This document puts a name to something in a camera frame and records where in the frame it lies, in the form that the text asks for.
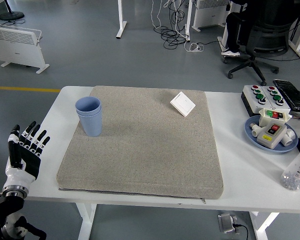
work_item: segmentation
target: robotic finger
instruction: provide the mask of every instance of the robotic finger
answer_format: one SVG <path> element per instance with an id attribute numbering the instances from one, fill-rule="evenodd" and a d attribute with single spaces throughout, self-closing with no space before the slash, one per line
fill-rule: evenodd
<path id="1" fill-rule="evenodd" d="M 10 132 L 10 136 L 8 138 L 8 147 L 9 147 L 9 158 L 10 165 L 13 168 L 21 169 L 21 153 L 19 147 L 19 130 L 20 126 L 15 125 L 14 128 Z"/>
<path id="2" fill-rule="evenodd" d="M 42 151 L 44 150 L 44 147 L 45 147 L 46 144 L 49 142 L 49 140 L 50 140 L 50 137 L 47 136 L 47 137 L 45 138 L 45 140 L 43 141 L 43 143 L 36 149 L 36 151 L 35 151 L 34 154 L 35 154 L 37 157 L 40 157 L 40 155 L 42 154 Z"/>
<path id="3" fill-rule="evenodd" d="M 21 134 L 20 138 L 19 138 L 19 144 L 21 146 L 24 145 L 26 138 L 28 137 L 30 131 L 34 128 L 34 126 L 36 125 L 36 121 L 33 121 Z"/>
<path id="4" fill-rule="evenodd" d="M 37 147 L 39 145 L 39 142 L 42 140 L 42 138 L 46 135 L 47 131 L 43 130 L 40 135 L 37 137 L 37 139 L 31 144 L 30 152 L 35 153 L 37 150 Z"/>
<path id="5" fill-rule="evenodd" d="M 38 124 L 31 132 L 30 135 L 28 135 L 28 137 L 25 139 L 24 141 L 24 144 L 23 144 L 23 147 L 26 148 L 26 149 L 30 149 L 30 145 L 31 145 L 31 142 L 32 140 L 34 139 L 36 133 L 39 131 L 39 128 L 40 128 L 40 124 Z"/>

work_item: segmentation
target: office chair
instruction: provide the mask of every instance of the office chair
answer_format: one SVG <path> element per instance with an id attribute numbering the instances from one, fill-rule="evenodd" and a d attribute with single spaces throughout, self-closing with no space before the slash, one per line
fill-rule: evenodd
<path id="1" fill-rule="evenodd" d="M 248 36 L 240 35 L 240 29 L 245 20 L 236 16 L 238 20 L 237 43 L 245 46 L 245 51 L 250 57 L 246 62 L 228 72 L 229 79 L 233 78 L 234 72 L 245 67 L 252 67 L 261 78 L 261 85 L 265 86 L 267 85 L 266 79 L 259 66 L 270 67 L 273 73 L 279 73 L 277 66 L 257 61 L 256 58 L 276 57 L 288 51 L 289 31 L 297 19 L 293 9 L 293 0 L 261 0 L 260 11 Z"/>

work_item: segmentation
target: stacked cups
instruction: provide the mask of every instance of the stacked cups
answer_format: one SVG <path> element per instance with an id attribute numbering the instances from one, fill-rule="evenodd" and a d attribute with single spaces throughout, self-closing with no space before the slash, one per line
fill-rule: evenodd
<path id="1" fill-rule="evenodd" d="M 75 103 L 83 130 L 89 137 L 97 137 L 102 130 L 101 101 L 94 96 L 85 96 Z"/>

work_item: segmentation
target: chair base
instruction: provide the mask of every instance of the chair base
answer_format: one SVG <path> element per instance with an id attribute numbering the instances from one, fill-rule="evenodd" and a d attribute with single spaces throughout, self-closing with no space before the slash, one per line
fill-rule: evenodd
<path id="1" fill-rule="evenodd" d="M 254 56 L 251 56 L 246 62 L 244 62 L 243 64 L 231 69 L 229 72 L 228 72 L 228 79 L 232 79 L 234 76 L 232 73 L 236 72 L 236 71 L 239 71 L 241 69 L 244 69 L 246 67 L 252 67 L 254 69 L 254 71 L 256 72 L 256 74 L 258 74 L 259 78 L 262 80 L 261 82 L 261 86 L 266 86 L 267 83 L 266 83 L 266 79 L 264 77 L 264 75 L 262 74 L 259 66 L 265 66 L 265 67 L 268 67 L 268 68 L 271 68 L 273 69 L 272 72 L 275 73 L 275 74 L 278 74 L 279 73 L 279 67 L 277 66 L 273 66 L 271 64 L 268 64 L 268 63 L 265 63 L 265 62 L 262 62 L 262 61 L 257 61 L 256 60 L 256 57 Z"/>

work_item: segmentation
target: white table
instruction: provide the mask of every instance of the white table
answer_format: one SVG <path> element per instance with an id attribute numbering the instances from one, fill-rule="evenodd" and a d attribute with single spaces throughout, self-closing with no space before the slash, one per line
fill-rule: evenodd
<path id="1" fill-rule="evenodd" d="M 66 86 L 42 122 L 51 137 L 41 155 L 37 180 L 27 199 L 76 203 L 83 218 L 80 240 L 88 240 L 97 204 L 151 206 L 186 209 L 249 211 L 258 240 L 266 240 L 266 227 L 280 213 L 300 213 L 300 191 L 292 192 L 279 183 L 280 175 L 299 153 L 271 153 L 249 142 L 244 123 L 249 115 L 240 93 L 206 92 L 210 117 L 224 183 L 216 200 L 60 191 L 57 172 L 79 123 L 75 102 L 90 95 L 92 87 Z M 300 134 L 300 122 L 289 125 Z"/>

